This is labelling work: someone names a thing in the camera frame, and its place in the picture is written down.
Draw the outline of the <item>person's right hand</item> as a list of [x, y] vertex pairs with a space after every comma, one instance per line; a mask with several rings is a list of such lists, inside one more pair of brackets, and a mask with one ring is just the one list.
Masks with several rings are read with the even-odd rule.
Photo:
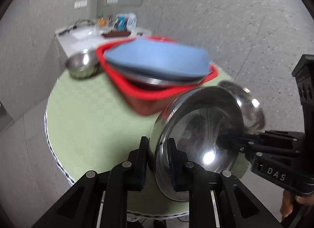
[[283, 198], [282, 198], [282, 205], [280, 207], [280, 213], [282, 215], [282, 218], [286, 218], [292, 213], [294, 202], [297, 202], [301, 205], [312, 206], [314, 203], [314, 195], [311, 194], [306, 197], [301, 197], [301, 196], [295, 196], [291, 192], [284, 190]]

